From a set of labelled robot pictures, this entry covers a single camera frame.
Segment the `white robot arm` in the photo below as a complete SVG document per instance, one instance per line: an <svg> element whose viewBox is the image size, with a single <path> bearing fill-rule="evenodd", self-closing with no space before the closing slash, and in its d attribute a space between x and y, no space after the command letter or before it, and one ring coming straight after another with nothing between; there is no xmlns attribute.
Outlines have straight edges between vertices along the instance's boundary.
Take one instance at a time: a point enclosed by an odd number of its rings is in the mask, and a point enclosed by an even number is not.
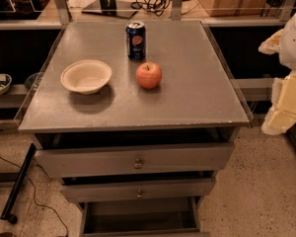
<svg viewBox="0 0 296 237"><path fill-rule="evenodd" d="M291 70L283 79L274 79L272 106L261 126L265 134L282 134L296 123L296 13L283 29L261 43L259 52L268 55L277 53L279 62Z"/></svg>

